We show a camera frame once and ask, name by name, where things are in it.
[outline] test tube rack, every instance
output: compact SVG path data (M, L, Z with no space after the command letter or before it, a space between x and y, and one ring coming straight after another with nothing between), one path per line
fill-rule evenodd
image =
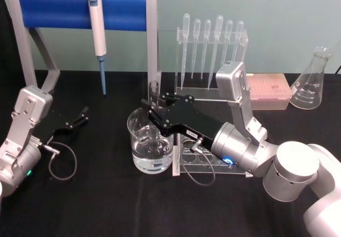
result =
M186 167L189 173L212 173L210 166L205 158L198 154L192 153L190 147L194 144L194 140L181 134L177 134L177 149L173 150L173 176L178 176L181 173L185 173L184 167ZM252 177L251 174L245 172L239 167L231 167L220 160L215 155L211 154L207 149L200 148L207 156L208 160L212 164L215 173L217 174L233 174L244 177Z
M195 37L195 30L191 30L189 35L186 37L186 57L185 59L185 77L183 82L183 87L181 87L181 73L182 73L182 65L183 65L183 46L184 46L184 36L183 30L179 27L176 32L176 59L175 59L175 87L174 93L177 95L187 95L191 94L194 96L196 100L202 101L225 101L220 98L218 89L216 86L215 73L219 70L223 63L227 61L243 61L245 58L246 48L249 42L246 29L243 28L243 22L239 21L236 24L236 27L233 27L234 31L227 31L228 23L233 23L231 20L228 20L223 23L223 30L221 31L218 44L217 44L217 52L215 54L215 62L214 62L214 75L212 79L212 83L208 87L208 71L210 69L210 64L212 63L213 57L213 47L216 40L215 30L210 30L208 41L207 41L207 50L206 57L204 61L204 74L201 74L201 61L203 54L201 52L204 51L205 34L203 31L203 26L201 25L201 30L199 30L199 36ZM196 56L195 56L195 64L194 64L194 74L191 75L192 71L192 50L194 41L197 43Z

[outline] light blue wall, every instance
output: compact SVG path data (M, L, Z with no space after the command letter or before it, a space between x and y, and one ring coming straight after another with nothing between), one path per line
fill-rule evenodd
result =
M318 45L335 47L341 38L341 0L158 0L160 58L163 71L174 71L176 27L184 13L191 19L243 20L248 31L248 72L302 72ZM62 70L98 70L90 30L44 29ZM109 71L146 71L146 35L107 31ZM33 49L35 66L45 66ZM341 46L326 72L341 64Z

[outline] dropper rack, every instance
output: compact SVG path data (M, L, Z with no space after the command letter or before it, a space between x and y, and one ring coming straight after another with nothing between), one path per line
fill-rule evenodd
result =
M175 60L175 87L174 93L178 95L187 95L191 94L194 96L196 100L204 100L204 101L224 101L220 98L218 90L216 88L216 80L215 80L215 73L219 70L222 64L222 57L223 57L223 47L224 45L228 45L227 54L225 61L244 61L246 48L249 42L247 32L245 28L242 28L240 32L236 32L236 28L241 21L233 24L232 32L226 34L226 24L228 21L224 21L223 29L219 37L218 41L218 52L216 54L215 66L214 66L214 76L212 79L212 83L208 88L208 71L211 64L212 59L212 48L215 43L214 37L214 29L210 30L209 38L208 38L208 48L207 54L205 58L205 65L204 65L204 77L201 79L201 58L202 58L202 49L205 43L204 38L204 23L201 22L201 28L198 37L198 45L197 45L197 52L196 52L196 60L194 66L194 76L191 77L191 59L192 59L192 47L194 42L194 33L193 33L193 26L196 20L191 21L189 36L187 37L187 55L186 55L186 62L185 62L185 78L183 87L181 88L181 68L182 68L182 53L183 53L183 41L184 36L182 33L182 29L180 27L177 28L176 32L176 60ZM236 57L233 60L233 50L236 50Z

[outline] cable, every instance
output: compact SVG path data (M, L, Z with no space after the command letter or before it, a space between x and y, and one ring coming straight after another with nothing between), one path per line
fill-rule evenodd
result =
M188 170L186 169L186 167L185 167L185 165L183 164L183 161L182 161L182 153L183 153L183 150L182 150L181 155L180 155L181 165L182 165L182 167L185 169L185 172L188 174L188 176L189 176L196 184L201 185L201 186L210 186L210 185L212 185L212 184L215 182L215 172L214 172L214 168L213 168L212 164L210 163L209 159L207 158L207 156L206 156L204 153L202 153L201 155L204 156L204 158L205 158L206 161L208 162L208 164L209 164L209 166L210 166L210 168L211 168L211 170L212 170L212 174L213 174L213 179L212 179L212 181L209 182L209 183L201 183L201 182L197 181L197 180L188 172Z
M336 70L335 74L339 73L341 66Z
M55 154L53 154L51 156L51 159L50 159L50 162L48 163L48 170L51 174L52 177L54 177L55 179L57 180L61 180L61 181L65 181L65 180L69 180L70 178L72 178L75 173L76 173L76 170L77 170L77 158L76 158L76 155L75 155L75 152L67 145L63 144L63 143L60 143L60 142L51 142L50 144L56 144L56 145L61 145L61 146L64 146L65 148L69 149L70 152L72 153L72 155L74 156L74 159L75 159L75 168L74 168L74 172L72 172L72 174L68 177L57 177L51 170L51 164L52 164L52 161L53 159L55 158Z

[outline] robotic arm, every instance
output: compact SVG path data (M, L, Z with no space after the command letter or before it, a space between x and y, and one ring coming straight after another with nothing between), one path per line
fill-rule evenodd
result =
M60 153L59 150L48 145L53 137L68 134L77 126L88 121L88 117L85 115L86 107L73 122L67 122L65 127L55 130L47 142L41 142L32 133L40 121L46 117L51 104L51 94L45 93L35 86L28 86L20 90L14 111L11 114L12 125L5 142L0 146L0 183L3 187L3 197L12 194L25 177L30 174L30 171L41 158L40 149L44 148L53 153L51 161Z
M192 152L203 146L227 164L262 177L266 192L276 200L293 201L310 186L320 199L304 214L308 231L313 237L341 236L341 163L315 144L289 141L278 146L266 141L267 131L252 113L243 62L228 62L216 80L234 125L197 111L191 95L163 95L160 104L167 110L162 116L146 100L143 107L161 135L181 133L196 140Z

